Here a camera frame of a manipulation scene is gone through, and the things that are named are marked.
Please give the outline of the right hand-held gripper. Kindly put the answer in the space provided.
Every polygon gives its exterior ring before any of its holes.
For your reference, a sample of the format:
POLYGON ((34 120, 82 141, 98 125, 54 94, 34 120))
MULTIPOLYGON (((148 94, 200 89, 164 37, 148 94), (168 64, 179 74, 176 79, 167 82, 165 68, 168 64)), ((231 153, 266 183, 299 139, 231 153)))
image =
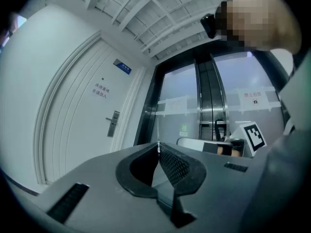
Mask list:
POLYGON ((230 135, 230 139, 242 141, 242 157, 247 158, 253 158, 259 148, 267 146, 256 122, 239 125, 238 128, 230 135))

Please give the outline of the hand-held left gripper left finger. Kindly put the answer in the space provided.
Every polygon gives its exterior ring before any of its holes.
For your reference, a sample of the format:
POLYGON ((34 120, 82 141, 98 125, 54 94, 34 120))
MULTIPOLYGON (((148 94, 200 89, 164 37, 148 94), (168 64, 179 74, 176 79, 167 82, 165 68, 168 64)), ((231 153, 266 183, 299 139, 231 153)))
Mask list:
POLYGON ((152 187, 158 164, 157 144, 151 143, 138 151, 130 151, 116 167, 119 184, 135 197, 156 199, 158 192, 152 187))

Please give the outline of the blue door sign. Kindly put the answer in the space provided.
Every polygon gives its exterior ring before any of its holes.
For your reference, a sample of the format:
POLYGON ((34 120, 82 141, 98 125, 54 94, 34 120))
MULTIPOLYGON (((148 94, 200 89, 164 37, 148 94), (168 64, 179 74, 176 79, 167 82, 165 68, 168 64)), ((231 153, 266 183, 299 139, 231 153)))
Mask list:
POLYGON ((131 68, 129 66, 127 66, 125 63, 121 62, 119 59, 116 59, 113 64, 118 67, 120 70, 122 70, 123 72, 125 72, 126 74, 130 74, 131 73, 131 68))

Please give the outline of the person's shirt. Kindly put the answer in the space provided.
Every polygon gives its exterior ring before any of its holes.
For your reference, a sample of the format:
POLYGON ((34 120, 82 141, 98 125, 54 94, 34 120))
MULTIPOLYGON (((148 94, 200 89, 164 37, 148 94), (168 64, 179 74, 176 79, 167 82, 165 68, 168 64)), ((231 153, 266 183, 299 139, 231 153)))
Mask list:
POLYGON ((311 50, 281 90, 280 98, 295 129, 311 133, 311 50))

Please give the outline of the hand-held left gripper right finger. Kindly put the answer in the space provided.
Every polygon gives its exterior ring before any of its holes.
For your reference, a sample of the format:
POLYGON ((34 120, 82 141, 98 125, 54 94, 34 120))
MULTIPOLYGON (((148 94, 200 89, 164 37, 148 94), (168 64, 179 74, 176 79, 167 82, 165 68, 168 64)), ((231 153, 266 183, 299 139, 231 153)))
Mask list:
POLYGON ((181 228, 196 220, 195 216, 186 212, 180 197, 192 195, 201 187, 207 175, 204 165, 178 151, 176 148, 161 143, 158 162, 163 169, 172 188, 158 189, 158 205, 177 228, 181 228))

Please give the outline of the person's right forearm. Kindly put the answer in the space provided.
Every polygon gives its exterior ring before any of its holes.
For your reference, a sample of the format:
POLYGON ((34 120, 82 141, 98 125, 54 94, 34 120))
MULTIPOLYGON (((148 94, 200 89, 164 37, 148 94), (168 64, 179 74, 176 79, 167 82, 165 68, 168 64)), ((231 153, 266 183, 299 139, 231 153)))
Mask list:
POLYGON ((233 149, 231 146, 219 146, 217 149, 218 155, 227 155, 227 156, 234 156, 234 157, 240 157, 241 153, 235 149, 233 149))

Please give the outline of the white paper glass notice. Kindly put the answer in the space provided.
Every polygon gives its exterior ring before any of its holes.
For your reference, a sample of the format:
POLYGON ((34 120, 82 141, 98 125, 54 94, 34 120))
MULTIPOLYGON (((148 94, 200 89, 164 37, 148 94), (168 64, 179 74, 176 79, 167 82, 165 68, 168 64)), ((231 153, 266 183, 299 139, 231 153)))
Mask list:
POLYGON ((164 109, 165 115, 187 114, 188 113, 187 100, 188 96, 166 99, 164 109))

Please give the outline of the paper sign with red text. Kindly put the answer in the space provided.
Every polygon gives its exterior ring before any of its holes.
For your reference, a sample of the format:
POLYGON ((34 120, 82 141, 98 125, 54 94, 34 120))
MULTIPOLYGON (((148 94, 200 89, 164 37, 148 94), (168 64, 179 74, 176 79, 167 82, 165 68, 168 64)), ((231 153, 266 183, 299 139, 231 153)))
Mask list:
POLYGON ((97 99, 108 100, 113 95, 111 87, 108 86, 103 80, 99 82, 94 82, 89 88, 90 95, 97 99))

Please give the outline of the silver door lock plate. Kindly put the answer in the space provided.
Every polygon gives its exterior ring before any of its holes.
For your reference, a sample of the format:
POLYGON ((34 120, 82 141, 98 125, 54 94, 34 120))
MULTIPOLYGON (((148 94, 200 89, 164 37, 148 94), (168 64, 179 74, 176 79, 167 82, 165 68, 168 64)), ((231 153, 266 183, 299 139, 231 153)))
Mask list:
MULTIPOLYGON (((119 119, 119 116, 120 116, 120 112, 114 111, 112 118, 119 119)), ((113 137, 114 131, 116 129, 117 122, 114 123, 114 122, 110 121, 109 129, 107 132, 107 137, 113 137)))

